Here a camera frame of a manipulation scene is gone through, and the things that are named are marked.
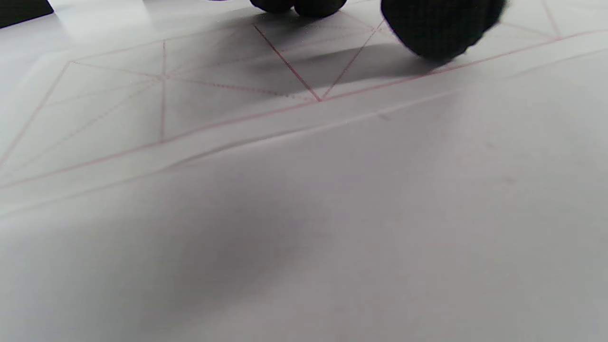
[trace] white surface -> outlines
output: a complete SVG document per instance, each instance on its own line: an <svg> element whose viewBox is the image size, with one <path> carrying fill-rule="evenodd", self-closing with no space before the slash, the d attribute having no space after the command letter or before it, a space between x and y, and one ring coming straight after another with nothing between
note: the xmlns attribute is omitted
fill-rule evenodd
<svg viewBox="0 0 608 342"><path fill-rule="evenodd" d="M238 18L255 11L229 11L240 5L217 4L225 14L216 21L194 28L185 20L179 30L242 23ZM265 51L248 64L187 74L196 82L270 87L262 89L288 98L222 101L222 92L184 98L191 88L176 88L174 103L157 96L154 87L170 89L169 72L162 71L172 60L153 51L171 51L167 43L180 41L171 39L177 27L165 31L167 23L188 17L179 6L151 19L161 32L98 42L62 58L158 40L145 47L149 53L98 60L93 68L84 60L70 63L66 81L57 82L43 106L19 101L48 93L65 62L47 58L10 103L23 112L0 117L0 141L8 146L20 131L15 128L29 120L20 113L41 108L2 170L1 203L12 212L0 218L3 340L606 341L603 6L551 1L547 12L541 1L515 1L505 24L467 56L417 79L407 75L426 67L414 67L385 28L359 53L356 32L340 43L290 51L344 30L347 15L364 23L377 19L377 4L353 3L302 35L273 35L279 26L256 19L312 92L286 82L293 79L281 76L285 69L273 67L281 65L271 59L277 54ZM560 19L566 13L568 20ZM206 49L212 35L191 36L197 38L174 50L176 63L194 57L202 65L229 52L258 56L264 45L244 34L233 37L251 43L224 40L226 47L213 51ZM330 73L339 76L339 65L355 54L328 91L335 80ZM100 68L123 72L100 74ZM277 82L264 81L269 72ZM128 93L52 103L132 83L138 84L131 92L145 89L145 100L121 107L120 119L105 125L86 120ZM313 93L327 101L255 113L256 105L288 106ZM163 98L164 106L154 106ZM210 101L217 111L208 110ZM159 108L193 130L260 115L163 140L154 125ZM204 115L194 116L196 109ZM81 132L71 128L81 120L91 133L64 145L61 139ZM167 125L165 134L179 127ZM312 127L320 128L166 168L222 146ZM75 167L103 157L96 153L144 144L148 129L163 143ZM60 148L46 155L48 146ZM44 158L31 161L40 152ZM40 177L61 167L73 169L65 178ZM120 181L125 178L135 179ZM39 198L51 202L12 211Z"/></svg>

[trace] black textured ball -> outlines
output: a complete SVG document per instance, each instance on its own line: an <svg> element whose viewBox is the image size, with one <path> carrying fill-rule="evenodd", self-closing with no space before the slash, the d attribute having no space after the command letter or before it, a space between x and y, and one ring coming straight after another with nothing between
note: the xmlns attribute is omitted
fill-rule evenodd
<svg viewBox="0 0 608 342"><path fill-rule="evenodd" d="M294 0L251 0L251 4L268 13L285 13L294 6Z"/></svg>
<svg viewBox="0 0 608 342"><path fill-rule="evenodd" d="M505 0L382 0L395 35L417 55L448 61L494 26Z"/></svg>
<svg viewBox="0 0 608 342"><path fill-rule="evenodd" d="M295 0L295 11L300 16L325 18L338 12L346 0Z"/></svg>

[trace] white paper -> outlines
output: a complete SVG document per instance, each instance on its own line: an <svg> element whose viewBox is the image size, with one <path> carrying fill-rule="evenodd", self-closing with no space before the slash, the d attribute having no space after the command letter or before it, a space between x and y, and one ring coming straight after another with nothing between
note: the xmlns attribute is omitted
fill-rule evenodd
<svg viewBox="0 0 608 342"><path fill-rule="evenodd" d="M314 23L226 12L42 61L0 114L0 214L603 51L605 12L584 5L512 1L504 24L435 70L375 1Z"/></svg>

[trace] pink line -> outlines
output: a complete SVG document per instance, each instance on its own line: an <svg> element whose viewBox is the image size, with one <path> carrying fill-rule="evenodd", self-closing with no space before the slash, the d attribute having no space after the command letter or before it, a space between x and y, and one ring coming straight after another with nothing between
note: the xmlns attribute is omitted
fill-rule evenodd
<svg viewBox="0 0 608 342"><path fill-rule="evenodd" d="M289 68L289 70L291 70L291 72L295 75L295 77L306 87L306 89L308 89L308 91L314 96L314 98L318 102L321 102L322 99L319 97L319 95L317 95L317 93L314 92L314 90L308 85L308 83L306 81L304 81L304 79L302 78L302 76L300 76L300 74L298 74L298 72L294 69L294 67L291 66L291 64L289 64L289 62L281 55L281 53L277 50L277 48L274 47L274 45L272 45L272 43L270 42L270 40L268 40L268 38L266 38L266 36L264 35L264 33L262 33L262 31L255 24L254 24L254 28L255 28L255 30L258 31L258 33L262 36L262 38L264 38L264 40L268 43L268 45L270 45L270 47L272 48L272 50L274 51L274 53L277 54L277 56L279 58L281 58L281 60L287 66L287 68Z"/></svg>
<svg viewBox="0 0 608 342"><path fill-rule="evenodd" d="M141 75L141 76L147 76L147 77L154 77L155 79L159 78L159 75L147 74L146 72L129 71L129 70L124 70L124 69L111 68L109 66L91 65L91 64L87 64L87 63L80 63L80 62L77 62L77 61L75 61L73 63L74 64L78 64L78 65L82 65L82 66L87 66L89 68L94 68L94 69L102 69L102 70L125 72L127 74L134 74L134 75Z"/></svg>
<svg viewBox="0 0 608 342"><path fill-rule="evenodd" d="M512 55L512 54L516 54L518 52L534 49L536 47L541 47L541 46L552 44L552 43L555 43L555 41L544 41L543 43L540 43L540 44L535 44L535 45L532 45L532 46L524 47L522 49L518 49L518 50L515 50L515 51L511 51L511 52L505 52L504 54L500 54L500 55L496 55L496 56L493 56L493 57L484 58L482 60L473 61L473 62L464 64L464 65L456 66L454 68L449 68L449 69L445 69L445 70L442 70L442 71L439 71L439 72L434 72L434 73L431 73L431 74L426 74L426 75L420 75L420 76L417 76L417 77L412 77L411 79L398 80L398 81L386 83L386 84L383 84L383 85L377 85L377 86L372 86L372 87L365 88L365 89L345 92L343 94L338 94L338 95L335 95L335 96L328 97L325 100L328 101L328 100L340 99L341 97L348 97L348 96L360 94L362 92L367 92L367 91L372 91L372 90L377 90L377 89L383 89L383 88L386 88L386 87L389 87L389 86L400 85L400 84L403 84L403 83L412 82L412 81L419 80L419 79L424 79L424 78L430 77L432 75L439 75L439 74L443 74L443 73L448 72L448 71L458 70L458 69L461 69L461 68L464 68L464 67L467 67L467 66L471 66L471 65L477 65L477 64L480 64L480 63L483 63L483 62L486 62L486 61L494 60L496 58L506 57L506 56L509 56L509 55Z"/></svg>
<svg viewBox="0 0 608 342"><path fill-rule="evenodd" d="M520 26L520 25L516 25L516 24L506 23L504 21L501 21L500 23L503 24L503 25L505 25L505 26L511 26L511 27L513 27L515 29L519 29L519 30L526 31L526 32L529 32L529 33L535 33L536 35L540 35L540 36L543 36L545 38L555 39L554 36L552 36L552 35L550 35L548 33L537 31L537 30L534 30L534 29L530 29L530 28L525 27L525 26Z"/></svg>
<svg viewBox="0 0 608 342"><path fill-rule="evenodd" d="M551 12L551 8L549 7L549 4L547 4L547 0L542 0L542 5L545 8L545 12L547 13L547 18L549 18L549 21L551 22L551 26L553 26L553 32L555 33L557 38L561 38L562 32L559 29L558 22L555 20L555 17L553 16L553 12Z"/></svg>
<svg viewBox="0 0 608 342"><path fill-rule="evenodd" d="M167 113L167 42L162 42L162 84L161 84L161 132L159 141L165 139L165 117Z"/></svg>
<svg viewBox="0 0 608 342"><path fill-rule="evenodd" d="M122 106L125 102L131 100L133 97L136 97L138 95L143 94L145 91L147 91L148 89L152 88L154 86L154 84L149 85L147 87L145 87L144 89L140 89L135 93L132 93L131 95L129 95L127 98L123 99L122 101L120 101L119 103L115 104L114 106L110 107L108 110L104 111L102 114L98 115L97 117L93 118L92 120L90 120L89 122L87 122L86 124L84 124L82 127L80 127L79 129L73 131L72 133L69 133L67 136L59 139L58 141L56 141L55 143L53 143L52 145L48 146L47 148L45 148L44 150L42 150L41 152L39 152L37 155L31 157L28 161L24 162L23 164L15 167L15 169L13 169L9 174L7 174L5 177L11 177L13 176L15 173L27 168L28 166L30 166L33 162L35 162L36 160L39 160L40 158L42 158L43 156L53 152L54 150L56 150L58 147L60 147L61 145L65 144L67 141L73 139L74 137L76 137L77 135L79 135L80 133L84 132L85 130L87 130L89 127L93 126L94 124L96 124L97 122L101 121L102 119L104 119L105 117L107 117L108 115L112 114L115 110L117 110L120 106Z"/></svg>
<svg viewBox="0 0 608 342"><path fill-rule="evenodd" d="M121 156L128 155L128 154L133 153L133 152L145 150L146 148L150 148L150 147L154 147L154 146L158 146L158 145L160 145L160 144L157 143L157 142L155 142L153 144L147 144L147 145L143 145L143 146L140 146L140 147L132 148L130 150L122 151L120 153L115 153L113 155L109 155L109 156L106 156L106 157L103 157L103 158L99 158L99 159L95 159L95 160L92 160L92 161L83 162L81 164L76 164L76 165L73 165L73 166L65 167L63 169L58 169L58 170L55 170L55 171L43 173L41 175L25 178L23 180L19 180L19 181L13 182L13 183L8 183L8 184L0 185L0 189L7 189L9 187L13 187L13 186L16 186L16 185L28 183L28 182L31 182L31 181L40 180L42 178L46 178L46 177L49 177L49 176L54 176L54 175L57 175L59 173L70 172L70 171L73 171L73 170L76 170L76 169L80 169L81 167L86 167L86 166L91 166L91 165L99 164L101 162L105 162L105 161L108 161L108 160L111 160L111 159L116 159L116 158L119 158Z"/></svg>
<svg viewBox="0 0 608 342"><path fill-rule="evenodd" d="M346 74L346 72L348 71L348 69L350 69L351 65L353 65L354 61L361 54L361 52L363 51L363 49L365 49L365 47L367 46L367 43L370 42L370 40L374 37L374 35L376 34L376 32L378 31L378 29L380 28L380 26L383 23L384 23L384 21L382 21L380 24L378 24L378 26L371 33L371 35L369 36L369 38L367 38L367 40L363 43L363 45L361 46L361 48L359 48L359 50L357 50L357 52L355 53L355 55L353 56L353 58L351 58L351 60L348 61L348 63L346 64L346 67L344 68L344 70L342 70L342 72L340 73L340 75L338 75L338 78L334 81L334 83L331 84L331 86L327 89L327 91L325 91L325 93L323 94L323 98L326 98L327 95L334 89L334 87L336 86L336 84L338 84L342 80L342 78L344 77L344 75Z"/></svg>
<svg viewBox="0 0 608 342"><path fill-rule="evenodd" d="M111 183L111 184L106 184L106 185L102 185L102 186L99 186L99 187L95 187L93 189L88 189L88 190L79 192L77 194L70 194L70 195L67 195L67 196L59 197L59 198L53 198L51 200L48 200L48 201L45 201L45 202L42 202L42 203L34 204L33 206L17 209L15 211L11 211L11 212L9 212L7 214L0 215L0 221L1 220L5 220L6 218L11 217L13 215L21 214L23 212L29 212L29 211L35 210L37 208L43 208L45 206L52 205L54 203L59 203L59 202L65 201L65 200L69 200L71 198L82 197L84 195L93 194L93 193L98 192L98 191L102 191L102 190L106 190L106 189L112 189L113 187L129 184L129 183L132 183L132 182L137 181L137 180L143 180L145 178L151 178L151 177L154 177L154 176L156 176L156 175L158 175L160 173L164 173L164 172L167 172L167 170L158 170L158 171L154 171L154 172L151 172L151 173L146 173L144 175L139 175L139 176L135 176L135 177L132 177L132 178L128 178L126 180L121 180L121 181L118 181L118 182L115 182L115 183Z"/></svg>
<svg viewBox="0 0 608 342"><path fill-rule="evenodd" d="M596 34L596 33L606 33L606 32L608 32L608 30L594 30L594 31L589 31L589 32L581 32L581 33L577 33L577 34L574 34L574 35L570 35L570 36L565 37L565 38L561 38L559 41L561 41L561 40L568 40L568 39L571 39L571 38L576 38L576 37L580 37L580 36L584 36L584 35L591 35L591 34ZM504 54L501 54L501 55L497 55L497 56L494 56L494 57L484 58L482 60L474 61L474 62L468 63L466 65L457 66L455 68L443 70L443 71L438 72L436 74L442 74L442 73L447 72L447 71L452 71L452 70L464 68L464 67L467 67L467 66L470 66L470 65L476 65L476 64L479 64L479 63L483 63L485 61L494 60L496 58L505 57L505 56L508 56L508 55L516 54L518 52L534 49L534 48L545 46L545 45L549 45L549 44L552 44L552 43L555 43L555 41L543 42L541 44L536 44L536 45L533 45L533 46L525 47L523 49L507 52L507 53L504 53ZM374 91L374 90L377 90L377 89L382 89L382 88L386 88L386 87L393 86L393 85L398 85L398 84L402 84L402 83L411 82L411 81L414 81L416 79L422 79L422 78L428 77L428 76L430 76L430 75L421 75L421 76L415 77L413 79L398 80L398 81L386 83L386 84L383 84L383 85L372 86L372 87L365 88L365 89L360 89L360 90L357 90L357 91L346 92L344 94L339 94L339 95L335 95L335 96L332 96L332 97L328 97L324 101L336 100L336 99L340 99L340 98L343 98L343 97L348 97L348 96L353 96L353 95L357 95L357 94L362 94L362 93L365 93L365 92ZM234 120L229 120L229 121L225 121L225 122L220 122L218 124L213 124L213 125L197 128L195 130L186 132L184 134L180 134L178 136L175 136L175 137L172 137L172 138L166 140L165 142L172 142L172 141L175 141L175 140L178 140L178 139L182 139L182 138L185 138L185 137L190 136L192 134L196 134L196 133L199 133L201 131L208 130L208 129L211 129L211 128L221 127L223 125L234 124L234 123L237 123L237 122L245 122L245 121L248 121L248 120L258 119L260 117L270 116L270 115L273 115L273 114L284 113L284 112L295 110L295 109L298 109L298 108L308 107L308 106L314 105L316 103L317 102L306 102L306 103L301 103L299 105L282 108L280 110L275 110L275 111L271 111L271 112L267 112L267 113L260 113L260 114L255 114L255 115L248 116L248 117L242 117L242 118L239 118L239 119L234 119ZM42 175L26 178L24 180L20 180L20 181L15 182L15 183L8 183L8 184L5 184L5 185L1 185L0 189L6 189L6 188L13 187L13 186L16 186L16 185L20 185L20 184L23 184L23 183L28 183L30 181L35 181L35 180L39 180L39 179L42 179L42 178L45 178L45 177L48 177L48 176L56 175L56 174L59 174L59 173L70 172L70 171L75 170L75 169L79 169L79 168L82 168L82 167L95 165L95 164L98 164L98 163L101 163L101 162L105 162L105 161L108 161L108 160L119 158L119 157L124 156L124 155L128 155L130 153L134 153L134 152L138 152L138 151L145 150L145 149L148 149L148 148L152 148L152 147L155 147L155 146L158 146L158 145L161 145L161 144L154 143L154 144L148 144L148 145L144 145L144 146L141 146L141 147L133 148L131 150L127 150L127 151L123 151L123 152L120 152L120 153L116 153L114 155L106 156L106 157L103 157L103 158L100 158L100 159L95 159L93 161L85 162L85 163L82 163L82 164L77 164L77 165L74 165L74 166L66 167L66 168L55 170L55 171L48 172L48 173L44 173Z"/></svg>
<svg viewBox="0 0 608 342"><path fill-rule="evenodd" d="M345 16L347 16L347 17L349 17L349 18L351 18L352 20L355 20L355 21L357 21L357 22L359 22L359 23L361 23L361 24L369 27L372 30L376 30L377 29L377 27L374 27L373 25L370 25L370 24L366 23L365 21L357 18L354 15L348 14L347 12L340 12L340 13L343 14L343 15L345 15Z"/></svg>
<svg viewBox="0 0 608 342"><path fill-rule="evenodd" d="M218 127L222 127L222 126L226 126L226 125L237 124L239 122L245 122L245 121L249 121L249 120L252 120L252 119L259 119L261 117L270 116L270 115L274 115L274 114L285 113L285 112L296 110L296 109L299 109L299 108L308 107L310 105L315 105L317 103L318 102L316 102L316 101L304 102L304 103L299 103L299 104L294 105L294 106L290 106L290 107L274 110L274 111L268 111L268 112L264 112L264 113L260 113L260 114L254 114L254 115L251 115L251 116L240 117L238 119L218 122L217 124L211 124L211 125L208 125L208 126L205 126L205 127L197 128L197 129L194 129L192 131L188 131L186 133L174 136L171 139L166 140L166 142L175 141L175 140L184 138L186 136L190 136L190 135L195 134L195 133L199 133L199 132L202 132L202 131L210 130L212 128L218 128Z"/></svg>
<svg viewBox="0 0 608 342"><path fill-rule="evenodd" d="M226 41L226 40L228 40L228 39L231 39L231 38L232 38L232 37L234 37L236 34L238 34L238 33L240 32L240 30L239 30L239 29L242 29L242 27L235 27L235 28L233 28L233 29L232 29L233 31L232 31L230 34L228 34L228 35L226 35L226 36L222 37L221 39L218 39L218 41L216 41L216 42L215 42L215 43L213 43L213 44L207 44L207 45L206 45L206 49L207 49L208 51L209 51L209 50L211 50L211 51L212 51L212 50L214 50L214 47L216 47L217 45L219 45L219 44L223 43L224 41ZM191 57L191 58L187 59L186 61L184 61L184 62L180 63L179 65L177 65L177 66L176 66L176 67L174 67L173 69L170 69L169 71L167 71L167 74L172 74L172 73L174 73L174 72L177 72L177 71L179 71L180 69L182 69L184 66L186 66L186 65L188 65L188 64L190 64L190 63L192 63L192 61L193 61L193 60L194 60L194 61L196 61L196 60L198 60L198 59L199 59L199 55L195 55L194 57Z"/></svg>
<svg viewBox="0 0 608 342"><path fill-rule="evenodd" d="M248 91L248 92L259 92L259 93L262 93L262 94L269 94L269 95L274 95L274 96L286 97L288 99L310 100L310 98L307 98L307 97L299 97L299 96L290 95L290 94L286 95L286 94L281 94L279 92L275 92L275 91L271 91L271 90L265 90L265 89L249 88L249 87L235 86L235 85L223 85L223 84L219 84L219 83L210 83L210 82L203 82L203 81L195 81L195 80L189 80L189 79L182 79L182 78L179 78L179 77L172 77L171 79L172 80L176 80L176 81L187 82L187 83L195 83L195 84L199 84L199 85L212 86L212 87L215 87L215 88L231 89L231 90L238 90L238 91Z"/></svg>
<svg viewBox="0 0 608 342"><path fill-rule="evenodd" d="M2 169L4 167L4 165L6 164L7 160L11 156L11 154L15 151L15 148L17 147L17 145L19 144L19 142L21 141L21 139L23 139L23 136L25 135L26 131L32 125L34 119L36 119L36 117L38 116L38 114L40 114L40 111L45 106L46 102L49 100L50 95L55 91L55 88L59 84L59 81L61 80L61 78L65 75L65 73L67 71L67 68L69 67L70 64L71 63L68 62L68 63L66 63L63 66L63 68L61 69L61 71L57 75L57 78L55 79L55 81L53 82L53 84L50 86L48 92L44 95L44 97L43 97L42 101L40 102L40 104L38 104L38 107L36 107L36 109L34 110L34 112L32 113L32 115L30 115L30 117L26 121L26 124L22 127L21 131L19 131L19 133L17 134L17 137L15 137L14 140L13 140L13 142L11 142L11 144L9 145L9 148L0 157L0 169Z"/></svg>
<svg viewBox="0 0 608 342"><path fill-rule="evenodd" d="M291 52L291 51L295 51L297 49L301 49L303 47L306 46L310 46L310 45L317 45L317 44L322 44L322 43L327 43L330 41L334 41L334 40L340 40L340 39L344 39L344 38L348 38L348 37L353 37L353 36L357 36L357 35L362 35L363 33L367 33L369 31L361 31L361 32L355 32L355 33L349 33L347 35L341 35L338 37L332 37L332 38L326 38L326 39L322 39L322 40L315 40L315 41L311 41L308 43L303 43L300 45L296 45L296 46L292 46L288 49L280 49L278 50L281 53L285 53L285 52ZM205 68L212 68L214 66L222 66L222 65L228 65L228 64L232 64L232 63L238 63L238 62L242 62L242 61L248 61L248 60L254 60L256 58L260 58L263 57L264 55L255 55L255 56L249 56L249 57L242 57L242 58L236 58L233 60L227 60L227 61L221 61L218 63L212 63L212 64L207 64L207 65L200 65L194 68L190 68L190 69L186 69L186 70L182 70L177 72L175 75L181 75L181 74L185 74L186 72L192 72L195 70L200 70L200 69L205 69Z"/></svg>
<svg viewBox="0 0 608 342"><path fill-rule="evenodd" d="M76 165L73 165L73 166L65 167L63 169L58 169L58 170L54 170L54 171L47 172L47 173L42 173L40 175L32 176L32 177L29 177L29 178L25 178L23 180L19 180L19 181L13 182L13 183L3 184L3 185L0 185L0 190L7 189L9 187L17 186L17 185L20 185L20 184L24 184L24 183L29 183L29 182L32 182L32 181L40 180L40 179L47 178L47 177L50 177L50 176L58 175L58 174L61 174L61 173L66 173L66 172L74 171L74 170L80 169L82 167L87 167L87 166L92 166L92 165L100 164L100 163L103 163L103 162L106 162L106 161L109 161L109 160L112 160L112 159L116 159L116 158L120 158L120 157L125 156L125 155L129 155L129 154L134 153L134 152L140 152L142 150L146 150L146 149L149 149L149 148L152 148L152 147L155 147L155 146L160 146L162 144L166 144L168 142L172 142L172 141L175 141L175 140L178 140L178 139L182 139L182 138L185 138L186 136L190 136L192 134L195 134L195 133L198 133L198 132L201 132L201 131L209 130L211 128L217 128L217 127L221 127L221 126L225 126L225 125L235 124L235 123L238 123L238 122L244 122L244 121L248 121L248 120L251 120L251 119L257 119L257 118L260 118L260 117L270 116L270 115L273 115L273 114L284 113L284 112L291 111L291 110L294 110L294 109L298 109L298 108L314 105L316 103L317 102L300 103L298 105L282 108L282 109L279 109L279 110L274 110L274 111L270 111L270 112L260 113L260 114L256 114L256 115L253 115L253 116L242 117L242 118L239 118L239 119L219 122L217 124L212 124L212 125L208 125L208 126L205 126L205 127L197 128L195 130L188 131L188 132L186 132L184 134L180 134L180 135L172 137L170 139L166 139L163 143L155 142L155 143L152 143L152 144L143 145L143 146L140 146L140 147L132 148L130 150L126 150L126 151L122 151L122 152L119 152L119 153L115 153L113 155L109 155L109 156L106 156L106 157L103 157L103 158L95 159L95 160L88 161L88 162L83 162L81 164L76 164Z"/></svg>
<svg viewBox="0 0 608 342"><path fill-rule="evenodd" d="M81 100L81 99L85 99L87 97L91 97L91 96L95 96L95 95L101 95L101 94L107 94L109 92L113 92L113 91L117 91L117 90L121 90L121 89L130 88L132 86L144 85L146 83L153 83L153 82L157 82L157 81L156 80L145 80L145 81L141 81L141 82L131 83L129 85L118 86L118 87L115 87L115 88L108 88L108 89L104 89L104 90L89 92L87 94L82 94L82 95L70 97L70 98L67 98L67 99L64 99L64 100L48 103L45 107L48 108L50 106L61 105L62 103L67 103L67 102L72 102L72 101L76 101L76 100Z"/></svg>
<svg viewBox="0 0 608 342"><path fill-rule="evenodd" d="M135 45L135 46L131 46L131 47L126 47L124 49L119 49L119 50L114 50L114 51L109 51L109 52L102 52L101 54L95 54L95 55L90 55L90 56L78 58L78 59L74 60L74 62L76 62L76 61L82 61L82 60L88 60L88 59L95 58L95 57L107 56L107 55L112 55L112 54L119 54L121 52L126 52L126 51L131 51L131 50L136 50L136 49L139 49L140 47L144 47L144 46L148 46L148 45L154 45L154 44L156 44L158 42L160 42L160 41L157 40L157 41L153 41L151 43L144 43L144 44L139 44L139 45Z"/></svg>
<svg viewBox="0 0 608 342"><path fill-rule="evenodd" d="M531 68L531 69L524 70L524 71L522 71L522 72L520 72L518 74L513 75L512 77L519 76L519 75L524 75L524 74L529 74L531 72L534 72L534 71L536 71L538 69L545 68L545 67L550 66L550 65L556 65L556 64L560 64L560 63L563 63L563 62L566 62L566 61L577 60L579 58L585 58L585 57L590 57L590 56L593 56L593 55L602 54L602 53L605 53L606 51L608 51L608 49L603 49L603 50L598 50L598 51L591 51L591 52L588 52L586 54L568 57L568 58L565 58L563 60L552 61L551 63L548 63L548 64L543 64L543 65L539 65L539 66L536 66L536 67Z"/></svg>

